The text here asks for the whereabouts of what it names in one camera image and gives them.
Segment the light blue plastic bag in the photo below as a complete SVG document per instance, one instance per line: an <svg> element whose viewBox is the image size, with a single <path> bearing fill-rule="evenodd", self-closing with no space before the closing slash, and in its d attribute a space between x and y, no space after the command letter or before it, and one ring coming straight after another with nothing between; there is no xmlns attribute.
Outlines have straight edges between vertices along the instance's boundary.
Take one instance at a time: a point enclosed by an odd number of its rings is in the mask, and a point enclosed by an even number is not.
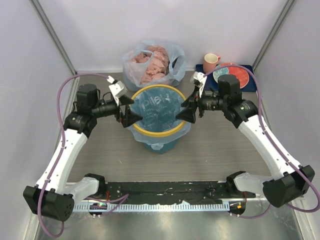
<svg viewBox="0 0 320 240"><path fill-rule="evenodd" d="M137 142L148 145L179 140L191 130L189 122L176 119L186 97L178 89L164 84L144 87L133 96L132 112L143 117L128 127Z"/></svg>

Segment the teal trash bin yellow rim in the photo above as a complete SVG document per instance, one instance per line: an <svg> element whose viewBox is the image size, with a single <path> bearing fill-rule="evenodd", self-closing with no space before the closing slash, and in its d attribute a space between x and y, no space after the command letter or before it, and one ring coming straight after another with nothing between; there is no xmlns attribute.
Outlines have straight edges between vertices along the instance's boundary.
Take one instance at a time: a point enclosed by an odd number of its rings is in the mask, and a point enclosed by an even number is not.
<svg viewBox="0 0 320 240"><path fill-rule="evenodd" d="M179 140L176 139L165 144L148 145L146 143L143 143L142 145L150 152L157 153L157 154L165 154L168 151L172 150L177 145L178 141Z"/></svg>

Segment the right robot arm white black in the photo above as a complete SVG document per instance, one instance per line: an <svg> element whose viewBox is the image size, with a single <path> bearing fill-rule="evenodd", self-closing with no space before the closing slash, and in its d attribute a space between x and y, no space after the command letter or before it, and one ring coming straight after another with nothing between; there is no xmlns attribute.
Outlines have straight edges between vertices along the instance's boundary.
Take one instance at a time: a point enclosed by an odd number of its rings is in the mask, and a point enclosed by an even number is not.
<svg viewBox="0 0 320 240"><path fill-rule="evenodd" d="M302 166L270 132L265 120L258 115L258 108L242 97L240 82L234 75L222 75L218 91L204 91L207 77L195 72L190 81L194 84L192 94L182 103L182 111L176 118L195 123L196 112L203 117L205 111L221 111L236 129L244 134L266 163L270 175L253 175L245 171L227 177L226 193L233 198L243 192L266 197L268 202L280 208L303 196L313 180L315 172L309 165Z"/></svg>

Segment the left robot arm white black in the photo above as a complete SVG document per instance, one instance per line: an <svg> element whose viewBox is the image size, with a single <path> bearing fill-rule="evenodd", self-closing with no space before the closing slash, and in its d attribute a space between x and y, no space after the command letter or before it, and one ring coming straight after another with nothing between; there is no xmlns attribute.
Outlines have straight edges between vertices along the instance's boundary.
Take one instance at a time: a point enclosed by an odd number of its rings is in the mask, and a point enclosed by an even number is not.
<svg viewBox="0 0 320 240"><path fill-rule="evenodd" d="M88 173L81 181L67 187L67 180L75 160L97 125L97 119L115 116L124 128L140 121L142 117L133 113L134 103L127 97L126 86L116 81L109 86L111 100L100 97L94 84L84 84L76 93L77 108L70 113L62 127L62 137L45 172L35 186L26 186L23 197L33 214L65 222L76 204L87 197L100 200L107 192L102 175Z"/></svg>

